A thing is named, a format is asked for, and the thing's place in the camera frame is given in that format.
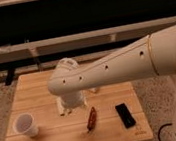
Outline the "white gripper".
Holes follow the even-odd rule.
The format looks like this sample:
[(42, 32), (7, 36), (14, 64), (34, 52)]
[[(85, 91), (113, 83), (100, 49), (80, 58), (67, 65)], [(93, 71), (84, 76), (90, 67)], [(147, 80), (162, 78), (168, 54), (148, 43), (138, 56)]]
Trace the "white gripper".
[(70, 114), (73, 109), (77, 107), (86, 108), (87, 102), (85, 101), (85, 95), (83, 95), (82, 91), (78, 91), (75, 93), (63, 94), (60, 96), (61, 103), (63, 108), (65, 109), (65, 114)]

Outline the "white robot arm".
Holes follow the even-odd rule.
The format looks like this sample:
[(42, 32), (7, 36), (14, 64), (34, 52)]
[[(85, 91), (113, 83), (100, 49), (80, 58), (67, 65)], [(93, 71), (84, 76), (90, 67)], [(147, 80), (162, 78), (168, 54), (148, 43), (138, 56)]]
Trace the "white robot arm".
[[(75, 60), (61, 59), (47, 86), (55, 96), (87, 88), (144, 79), (152, 76), (176, 76), (176, 25), (149, 34), (85, 67)], [(176, 91), (174, 97), (173, 136), (176, 141)]]

